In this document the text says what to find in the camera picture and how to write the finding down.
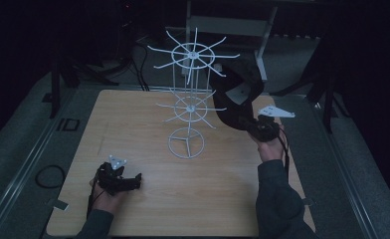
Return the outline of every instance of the black cable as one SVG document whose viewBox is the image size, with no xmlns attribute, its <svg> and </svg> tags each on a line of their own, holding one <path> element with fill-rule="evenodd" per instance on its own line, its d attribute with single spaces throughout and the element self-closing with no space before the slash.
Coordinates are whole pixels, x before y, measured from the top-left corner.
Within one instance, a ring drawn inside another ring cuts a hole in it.
<svg viewBox="0 0 390 239">
<path fill-rule="evenodd" d="M 96 172 L 96 175 L 94 176 L 93 185 L 91 187 L 91 193 L 90 193 L 90 196 L 89 196 L 89 203 L 87 205 L 87 218 L 89 218 L 90 212 L 93 209 L 93 203 L 95 202 L 95 200 L 94 200 L 94 191 L 96 190 L 96 183 L 98 183 L 98 170 Z"/>
<path fill-rule="evenodd" d="M 104 192 L 105 192 L 105 190 L 103 190 L 103 191 L 96 197 L 96 199 L 94 199 L 93 204 L 97 201 L 97 199 L 98 199 Z"/>
<path fill-rule="evenodd" d="M 282 131 L 282 133 L 285 135 L 285 138 L 286 138 L 286 143 L 283 142 L 282 138 L 278 135 L 277 138 L 279 139 L 279 142 L 282 144 L 283 146 L 283 150 L 285 151 L 285 171 L 286 171 L 286 174 L 288 175 L 288 178 L 289 178 L 289 168 L 290 168 L 290 157 L 289 157 L 289 140 L 288 140 L 288 137 L 286 136 L 286 133 L 284 130 L 282 130 L 280 128 L 280 130 Z"/>
<path fill-rule="evenodd" d="M 56 168 L 56 169 L 58 169 L 61 172 L 61 174 L 62 174 L 62 183 L 51 186 L 51 185 L 45 185 L 45 184 L 43 184 L 40 181 L 40 174 L 43 173 L 45 170 L 47 170 L 49 168 Z M 35 179 L 35 182 L 37 183 L 37 185 L 39 185 L 40 187 L 52 189 L 52 188 L 62 187 L 62 185 L 63 185 L 63 183 L 65 182 L 65 179 L 66 179 L 66 174 L 65 174 L 65 171 L 60 166 L 58 166 L 58 165 L 48 165 L 48 166 L 45 166 L 42 169 L 40 169 L 37 172 L 37 174 L 36 174 L 34 179 Z"/>
<path fill-rule="evenodd" d="M 136 76 L 138 77 L 138 80 L 139 80 L 139 83 L 141 84 L 142 90 L 149 92 L 149 86 L 146 83 L 146 81 L 145 81 L 145 79 L 143 77 L 143 74 L 142 74 L 143 66 L 145 65 L 145 61 L 146 61 L 146 58 L 148 56 L 148 51 L 146 50 L 146 48 L 144 46 L 142 46 L 141 44 L 139 44 L 137 42 L 135 42 L 135 46 L 138 46 L 138 47 L 142 48 L 144 50 L 144 52 L 145 52 L 145 55 L 144 55 L 144 57 L 142 59 L 142 63 L 141 63 L 141 66 L 139 67 L 139 69 L 138 69 L 138 67 L 136 65 L 136 62 L 133 59 L 132 59 L 132 63 L 133 63 L 133 66 L 134 66 L 134 68 L 136 70 Z"/>
<path fill-rule="evenodd" d="M 124 72 L 126 72 L 126 69 L 125 68 L 129 68 L 129 63 L 130 62 L 127 62 L 125 61 L 124 59 L 118 59 L 117 60 L 118 62 L 118 65 L 115 66 L 115 67 L 112 67 L 110 69 L 106 69 L 106 70 L 101 70 L 101 71 L 98 71 L 100 74 L 102 74 L 103 76 L 105 77 L 108 77 L 110 76 L 111 74 L 114 74 L 114 73 L 118 73 L 121 71 L 121 73 L 117 74 L 116 76 L 118 75 L 121 75 L 123 74 Z"/>
</svg>

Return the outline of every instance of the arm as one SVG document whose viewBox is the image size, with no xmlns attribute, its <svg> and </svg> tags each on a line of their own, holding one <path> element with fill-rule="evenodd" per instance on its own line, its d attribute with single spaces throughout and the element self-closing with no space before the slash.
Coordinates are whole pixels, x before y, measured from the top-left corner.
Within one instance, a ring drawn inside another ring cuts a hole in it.
<svg viewBox="0 0 390 239">
<path fill-rule="evenodd" d="M 99 187 L 98 183 L 94 189 L 93 208 L 76 239 L 103 239 L 107 238 L 114 214 L 119 210 L 123 202 L 125 192 L 118 192 L 111 196 Z"/>
<path fill-rule="evenodd" d="M 286 141 L 282 132 L 280 137 Z M 260 188 L 256 204 L 260 238 L 317 238 L 303 221 L 300 196 L 289 185 L 282 144 L 278 139 L 260 142 L 251 138 L 263 162 L 258 166 Z"/>
</svg>

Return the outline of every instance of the dark background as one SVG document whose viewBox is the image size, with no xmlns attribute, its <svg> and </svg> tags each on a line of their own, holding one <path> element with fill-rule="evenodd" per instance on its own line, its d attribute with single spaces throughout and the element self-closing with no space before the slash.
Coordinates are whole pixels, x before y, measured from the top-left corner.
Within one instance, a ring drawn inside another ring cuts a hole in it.
<svg viewBox="0 0 390 239">
<path fill-rule="evenodd" d="M 341 8 L 322 4 L 325 2 L 340 1 L 317 1 L 315 5 L 282 4 L 273 33 L 290 38 L 322 38 L 319 51 L 308 65 L 309 73 L 333 66 L 332 57 L 336 55 L 336 90 L 342 94 L 348 112 L 390 187 L 390 0 L 356 1 L 354 6 Z M 34 84 L 50 72 L 54 47 L 60 44 L 68 54 L 86 63 L 96 64 L 102 58 L 111 57 L 107 55 L 112 49 L 106 48 L 108 44 L 98 41 L 98 37 L 100 34 L 107 36 L 109 30 L 103 26 L 111 26 L 111 21 L 117 19 L 101 22 L 104 17 L 98 16 L 99 21 L 91 21 L 94 18 L 89 17 L 91 11 L 85 7 L 91 9 L 99 3 L 97 0 L 0 0 L 0 129 Z M 137 22 L 137 28 L 150 33 L 159 42 L 164 26 L 185 26 L 185 1 L 121 3 L 129 4 L 131 8 L 120 10 L 125 13 L 121 15 L 124 19 L 119 19 L 120 23 Z M 241 7 L 235 11 L 222 6 L 214 6 L 210 1 L 208 7 L 194 11 L 204 11 L 205 15 L 248 14 L 267 19 L 245 5 L 249 12 Z M 111 8 L 104 7 L 102 16 L 122 13 L 109 12 Z M 123 35 L 124 42 L 127 39 L 127 43 L 131 43 L 133 33 L 128 30 Z"/>
</svg>

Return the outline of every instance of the sleeve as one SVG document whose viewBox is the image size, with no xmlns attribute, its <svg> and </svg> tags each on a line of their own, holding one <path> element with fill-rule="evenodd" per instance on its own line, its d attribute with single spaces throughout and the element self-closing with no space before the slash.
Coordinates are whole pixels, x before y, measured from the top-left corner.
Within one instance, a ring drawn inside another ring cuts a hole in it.
<svg viewBox="0 0 390 239">
<path fill-rule="evenodd" d="M 258 166 L 258 178 L 256 208 L 260 238 L 317 238 L 303 221 L 303 202 L 290 187 L 283 162 L 263 162 Z"/>
<path fill-rule="evenodd" d="M 92 210 L 76 239 L 106 239 L 113 217 L 109 212 Z"/>
</svg>

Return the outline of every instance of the black fabric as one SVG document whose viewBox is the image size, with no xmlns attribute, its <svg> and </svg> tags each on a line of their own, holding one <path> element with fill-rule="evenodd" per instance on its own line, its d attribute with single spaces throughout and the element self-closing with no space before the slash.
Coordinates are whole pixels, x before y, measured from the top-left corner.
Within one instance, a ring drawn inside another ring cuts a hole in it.
<svg viewBox="0 0 390 239">
<path fill-rule="evenodd" d="M 104 239 L 107 238 L 114 216 L 106 211 L 92 210 L 83 229 L 76 239 Z"/>
<path fill-rule="evenodd" d="M 224 124 L 232 128 L 246 130 L 239 122 L 239 118 L 252 119 L 254 117 L 252 101 L 263 92 L 264 83 L 253 74 L 253 69 L 249 69 L 240 62 L 219 64 L 222 65 L 223 69 L 221 73 L 226 75 L 226 77 L 221 77 L 215 73 L 212 73 L 210 77 L 210 86 L 213 91 L 216 91 L 213 95 L 214 107 L 216 109 L 225 109 L 224 111 L 216 111 L 217 116 Z M 241 103 L 235 102 L 234 99 L 226 94 L 237 88 L 240 88 L 238 92 L 241 96 L 247 96 Z"/>
<path fill-rule="evenodd" d="M 260 238 L 318 238 L 303 221 L 304 206 L 300 196 L 289 185 L 279 159 L 258 166 L 260 189 L 257 198 L 257 220 Z"/>
</svg>

